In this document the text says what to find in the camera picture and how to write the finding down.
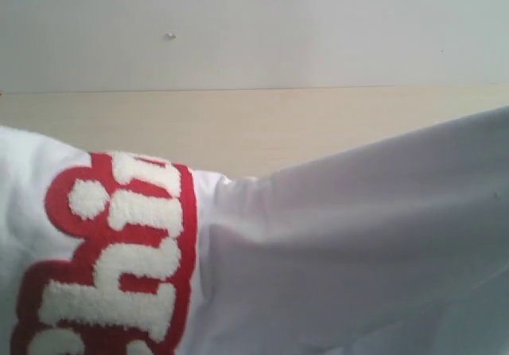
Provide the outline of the white t-shirt red lettering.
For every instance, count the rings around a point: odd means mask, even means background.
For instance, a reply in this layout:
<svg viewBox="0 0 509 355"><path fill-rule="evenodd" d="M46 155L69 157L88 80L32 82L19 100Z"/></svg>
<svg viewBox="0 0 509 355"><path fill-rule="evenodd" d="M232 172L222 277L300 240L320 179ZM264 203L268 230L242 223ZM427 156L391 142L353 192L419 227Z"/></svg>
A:
<svg viewBox="0 0 509 355"><path fill-rule="evenodd" d="M505 354L508 110L266 177L1 129L4 354Z"/></svg>

